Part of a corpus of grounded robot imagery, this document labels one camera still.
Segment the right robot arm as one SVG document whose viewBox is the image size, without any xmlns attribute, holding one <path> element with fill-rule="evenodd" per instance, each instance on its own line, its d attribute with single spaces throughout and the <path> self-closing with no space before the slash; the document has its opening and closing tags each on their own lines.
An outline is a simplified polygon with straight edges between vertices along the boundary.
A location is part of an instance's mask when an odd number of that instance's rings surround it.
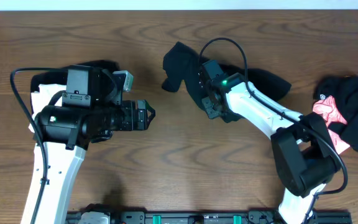
<svg viewBox="0 0 358 224">
<path fill-rule="evenodd" d="M 200 66 L 202 99 L 209 118 L 246 119 L 272 144 L 275 167 L 285 186 L 278 213 L 285 223 L 311 223 L 313 207 L 333 175 L 344 170 L 325 123 L 318 114 L 289 110 L 236 72 L 228 75 L 215 60 Z"/>
</svg>

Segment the black t-shirt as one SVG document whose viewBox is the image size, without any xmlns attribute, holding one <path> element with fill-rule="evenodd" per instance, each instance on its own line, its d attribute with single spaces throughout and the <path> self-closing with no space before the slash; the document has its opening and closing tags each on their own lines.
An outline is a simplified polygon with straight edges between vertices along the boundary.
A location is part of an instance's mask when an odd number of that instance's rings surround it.
<svg viewBox="0 0 358 224">
<path fill-rule="evenodd" d="M 186 90 L 196 105 L 204 110 L 202 99 L 207 92 L 198 75 L 198 54 L 189 46 L 177 42 L 163 58 L 163 69 L 167 78 L 162 84 L 165 91 L 177 92 L 185 82 Z M 249 81 L 267 97 L 274 101 L 281 100 L 291 88 L 291 84 L 272 72 L 259 68 L 247 71 Z"/>
</svg>

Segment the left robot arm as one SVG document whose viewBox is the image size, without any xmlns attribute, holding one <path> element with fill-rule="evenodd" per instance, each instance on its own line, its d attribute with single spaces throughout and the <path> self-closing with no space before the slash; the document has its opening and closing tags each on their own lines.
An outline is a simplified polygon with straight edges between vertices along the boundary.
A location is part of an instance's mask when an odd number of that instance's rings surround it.
<svg viewBox="0 0 358 224">
<path fill-rule="evenodd" d="M 89 144 L 111 139 L 114 131 L 146 130 L 155 117 L 147 101 L 122 99 L 133 81 L 127 71 L 72 65 L 51 72 L 67 83 L 29 118 L 37 143 L 22 223 L 64 223 Z"/>
</svg>

